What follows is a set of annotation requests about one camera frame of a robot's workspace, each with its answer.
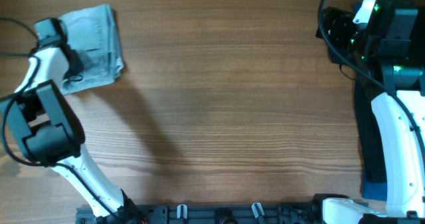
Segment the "light blue denim shorts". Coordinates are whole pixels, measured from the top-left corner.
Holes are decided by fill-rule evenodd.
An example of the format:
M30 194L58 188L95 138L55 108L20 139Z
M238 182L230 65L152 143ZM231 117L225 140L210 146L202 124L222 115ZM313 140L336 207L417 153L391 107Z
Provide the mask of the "light blue denim shorts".
M59 19L66 28L70 48L83 66L82 71L62 83L61 93L72 94L115 82L124 69L124 60L112 7L102 4Z

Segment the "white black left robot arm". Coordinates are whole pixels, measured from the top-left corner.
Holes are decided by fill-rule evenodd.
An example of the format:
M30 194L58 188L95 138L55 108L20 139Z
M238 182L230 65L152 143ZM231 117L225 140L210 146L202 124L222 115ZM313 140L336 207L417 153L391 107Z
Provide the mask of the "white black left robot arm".
M1 142L16 162L51 168L89 203L95 223L131 223L143 214L90 157L83 127L64 98L65 89L101 68L72 46L70 26L58 18L35 23L36 46L25 57L30 66L22 84L1 99L1 129L10 129L22 157L4 134Z

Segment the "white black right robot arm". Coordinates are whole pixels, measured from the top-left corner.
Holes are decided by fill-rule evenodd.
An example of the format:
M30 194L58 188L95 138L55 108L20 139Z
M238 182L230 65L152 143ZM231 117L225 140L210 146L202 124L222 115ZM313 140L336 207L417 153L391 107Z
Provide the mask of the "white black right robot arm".
M319 202L324 223L424 222L424 8L363 0L356 11L320 4L316 35L330 59L355 71L354 107L364 161L362 195Z

